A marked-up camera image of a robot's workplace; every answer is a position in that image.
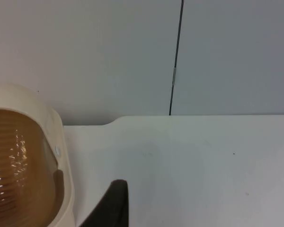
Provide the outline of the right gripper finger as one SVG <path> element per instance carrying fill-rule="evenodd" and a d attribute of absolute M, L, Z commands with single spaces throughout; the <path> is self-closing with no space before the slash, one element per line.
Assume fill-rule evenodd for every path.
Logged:
<path fill-rule="evenodd" d="M 82 227 L 128 227 L 129 194 L 126 180 L 111 182 L 107 191 L 81 224 Z"/>

